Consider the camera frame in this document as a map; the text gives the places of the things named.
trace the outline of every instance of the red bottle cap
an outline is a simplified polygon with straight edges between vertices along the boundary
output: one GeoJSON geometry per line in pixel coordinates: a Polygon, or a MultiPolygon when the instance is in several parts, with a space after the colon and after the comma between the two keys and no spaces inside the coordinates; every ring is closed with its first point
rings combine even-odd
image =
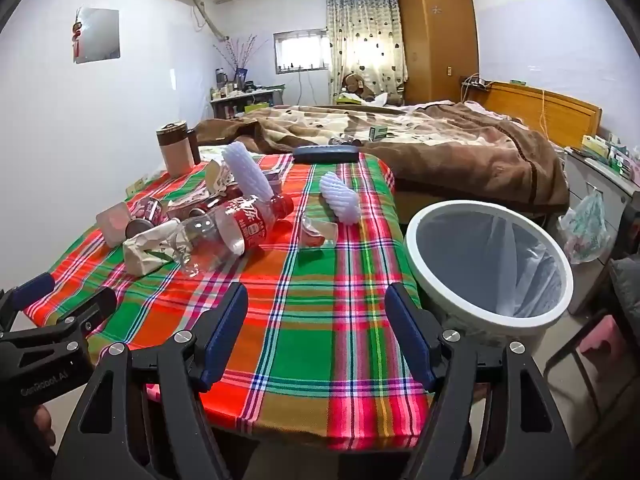
{"type": "Polygon", "coordinates": [[[289,195],[275,195],[271,199],[273,213],[277,218],[282,219],[293,213],[293,200],[289,195]]]}

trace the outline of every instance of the curtain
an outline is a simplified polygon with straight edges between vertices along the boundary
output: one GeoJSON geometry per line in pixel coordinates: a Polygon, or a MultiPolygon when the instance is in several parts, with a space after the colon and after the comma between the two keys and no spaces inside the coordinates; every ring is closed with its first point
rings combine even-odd
{"type": "Polygon", "coordinates": [[[373,93],[397,94],[406,77],[398,0],[326,0],[335,102],[345,76],[361,76],[373,93]]]}

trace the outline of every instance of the tablecloth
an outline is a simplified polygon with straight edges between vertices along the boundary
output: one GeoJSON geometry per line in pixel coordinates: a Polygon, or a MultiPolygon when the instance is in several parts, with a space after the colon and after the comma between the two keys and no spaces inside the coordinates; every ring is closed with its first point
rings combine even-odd
{"type": "MultiPolygon", "coordinates": [[[[276,224],[260,248],[216,272],[188,278],[171,263],[135,278],[122,248],[110,249],[95,228],[51,269],[54,292],[27,310],[53,324],[99,286],[110,286],[119,308],[88,339],[92,359],[116,341],[131,349],[164,342],[216,306],[229,283],[248,289],[248,314],[222,380],[202,402],[210,421],[249,434],[277,431],[333,449],[415,444],[431,396],[414,381],[388,325],[386,288],[402,282],[418,302],[392,197],[393,175],[377,158],[357,164],[293,164],[267,155],[263,169],[283,170],[294,212],[276,224]],[[335,249],[299,249],[303,213],[335,221],[319,194],[334,171],[360,197],[360,224],[338,228],[335,249]]],[[[164,174],[138,193],[170,199],[201,185],[204,164],[175,180],[164,174]]]]}

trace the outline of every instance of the coca-cola bottle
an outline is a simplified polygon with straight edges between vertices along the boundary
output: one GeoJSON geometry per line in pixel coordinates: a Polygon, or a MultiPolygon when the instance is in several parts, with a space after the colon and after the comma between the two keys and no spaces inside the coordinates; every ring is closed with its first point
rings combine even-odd
{"type": "Polygon", "coordinates": [[[293,201],[286,194],[268,202],[251,195],[223,203],[178,226],[169,238],[174,260],[191,277],[215,270],[260,245],[276,221],[291,212],[293,201]]]}

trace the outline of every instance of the wooden headboard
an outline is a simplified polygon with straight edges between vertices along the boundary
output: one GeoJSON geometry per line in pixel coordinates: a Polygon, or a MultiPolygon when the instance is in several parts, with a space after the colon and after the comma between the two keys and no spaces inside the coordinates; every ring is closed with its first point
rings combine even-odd
{"type": "MultiPolygon", "coordinates": [[[[497,114],[518,118],[532,130],[542,131],[542,90],[494,82],[488,92],[471,89],[468,99],[497,114]]],[[[558,146],[580,148],[582,136],[597,133],[601,108],[547,91],[544,91],[544,105],[546,132],[558,146]]]]}

